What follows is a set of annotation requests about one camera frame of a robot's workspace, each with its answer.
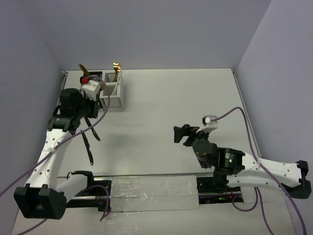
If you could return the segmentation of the gold knife green handle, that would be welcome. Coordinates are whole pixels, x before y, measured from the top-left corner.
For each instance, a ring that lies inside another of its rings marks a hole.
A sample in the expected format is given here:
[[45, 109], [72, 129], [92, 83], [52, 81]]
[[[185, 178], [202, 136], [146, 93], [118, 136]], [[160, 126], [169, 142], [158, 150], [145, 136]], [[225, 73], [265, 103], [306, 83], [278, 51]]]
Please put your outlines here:
[[83, 72], [84, 77], [90, 77], [90, 72], [82, 65], [78, 64], [80, 70]]

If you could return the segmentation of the gold fork green handle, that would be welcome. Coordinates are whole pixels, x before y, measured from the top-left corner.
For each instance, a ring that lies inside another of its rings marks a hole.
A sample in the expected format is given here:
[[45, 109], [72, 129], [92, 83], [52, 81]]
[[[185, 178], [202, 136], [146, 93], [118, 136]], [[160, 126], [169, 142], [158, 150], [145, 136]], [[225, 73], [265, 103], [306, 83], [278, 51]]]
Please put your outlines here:
[[115, 77], [114, 80], [117, 81], [118, 79], [118, 74], [121, 72], [122, 69], [122, 65], [120, 65], [119, 63], [114, 63], [113, 68], [115, 70]]
[[118, 73], [120, 72], [119, 63], [113, 62], [113, 70], [115, 71], [115, 75], [114, 75], [113, 82], [116, 82], [116, 81], [117, 81], [117, 78], [118, 78]]

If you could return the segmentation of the black knife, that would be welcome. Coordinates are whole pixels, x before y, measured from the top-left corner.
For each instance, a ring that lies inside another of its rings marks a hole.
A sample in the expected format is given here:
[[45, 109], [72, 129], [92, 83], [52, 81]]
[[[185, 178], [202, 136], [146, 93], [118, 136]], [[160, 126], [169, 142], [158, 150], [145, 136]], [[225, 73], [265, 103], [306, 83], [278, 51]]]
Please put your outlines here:
[[[85, 122], [86, 122], [87, 126], [88, 126], [88, 127], [91, 127], [92, 124], [91, 124], [90, 120], [89, 120], [87, 117], [85, 117], [84, 119], [85, 119]], [[92, 131], [93, 136], [94, 136], [98, 141], [101, 141], [101, 139], [100, 139], [100, 137], [98, 136], [98, 134], [97, 134], [97, 132], [95, 131], [95, 129], [94, 129], [94, 128], [91, 128], [90, 130]]]
[[92, 155], [91, 150], [90, 150], [90, 144], [89, 144], [88, 138], [87, 138], [85, 133], [82, 133], [82, 137], [83, 137], [83, 141], [84, 141], [84, 144], [85, 144], [85, 147], [86, 147], [86, 151], [87, 151], [87, 154], [88, 154], [89, 162], [90, 162], [91, 165], [93, 165], [94, 164], [94, 160], [93, 160], [93, 155]]

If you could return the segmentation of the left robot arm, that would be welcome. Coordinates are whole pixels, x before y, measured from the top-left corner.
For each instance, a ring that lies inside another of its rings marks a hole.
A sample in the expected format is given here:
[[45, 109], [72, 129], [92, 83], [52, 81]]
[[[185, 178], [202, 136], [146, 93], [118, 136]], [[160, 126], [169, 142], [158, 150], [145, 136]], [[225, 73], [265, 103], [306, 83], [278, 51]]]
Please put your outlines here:
[[72, 137], [77, 136], [81, 119], [97, 118], [99, 88], [61, 90], [59, 105], [48, 122], [46, 140], [37, 166], [14, 199], [25, 218], [61, 219], [67, 203], [76, 194], [90, 195], [96, 183], [92, 172], [75, 171], [74, 178], [57, 184], [58, 173]]

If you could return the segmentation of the gold spoon green handle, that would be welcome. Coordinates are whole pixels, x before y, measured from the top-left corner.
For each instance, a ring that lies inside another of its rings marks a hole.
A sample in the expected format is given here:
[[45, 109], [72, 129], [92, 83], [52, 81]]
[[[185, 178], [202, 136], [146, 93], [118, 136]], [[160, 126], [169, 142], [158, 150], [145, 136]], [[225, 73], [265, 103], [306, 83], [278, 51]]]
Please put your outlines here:
[[104, 91], [107, 88], [107, 86], [106, 86], [106, 84], [104, 82], [100, 82], [99, 84], [101, 86], [101, 90], [102, 91]]

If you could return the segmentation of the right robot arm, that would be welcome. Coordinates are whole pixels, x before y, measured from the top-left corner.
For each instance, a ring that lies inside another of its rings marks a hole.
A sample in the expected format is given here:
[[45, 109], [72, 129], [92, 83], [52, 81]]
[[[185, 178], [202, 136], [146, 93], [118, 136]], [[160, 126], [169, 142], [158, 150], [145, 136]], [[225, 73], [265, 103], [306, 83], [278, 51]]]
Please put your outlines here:
[[306, 176], [309, 171], [306, 161], [295, 163], [255, 159], [241, 150], [218, 147], [209, 141], [210, 132], [188, 124], [175, 126], [174, 142], [191, 147], [201, 168], [213, 169], [211, 177], [198, 179], [199, 192], [224, 193], [237, 187], [283, 186], [291, 198], [309, 198], [312, 187]]

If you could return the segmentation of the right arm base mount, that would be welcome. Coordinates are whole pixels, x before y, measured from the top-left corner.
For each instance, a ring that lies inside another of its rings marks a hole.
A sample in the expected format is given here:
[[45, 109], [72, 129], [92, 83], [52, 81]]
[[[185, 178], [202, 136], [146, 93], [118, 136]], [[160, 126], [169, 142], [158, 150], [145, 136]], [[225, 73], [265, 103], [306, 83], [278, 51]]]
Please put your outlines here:
[[197, 190], [200, 205], [244, 202], [240, 187], [213, 185], [213, 177], [197, 177]]

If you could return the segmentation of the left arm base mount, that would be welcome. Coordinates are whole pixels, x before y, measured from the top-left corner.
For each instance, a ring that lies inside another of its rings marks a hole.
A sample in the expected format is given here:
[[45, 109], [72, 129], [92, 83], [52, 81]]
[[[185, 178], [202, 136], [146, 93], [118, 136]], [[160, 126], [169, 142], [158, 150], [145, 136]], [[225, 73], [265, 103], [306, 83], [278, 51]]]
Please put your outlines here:
[[67, 208], [97, 208], [99, 212], [109, 212], [110, 202], [107, 203], [107, 194], [102, 187], [95, 187], [78, 193], [67, 203]]

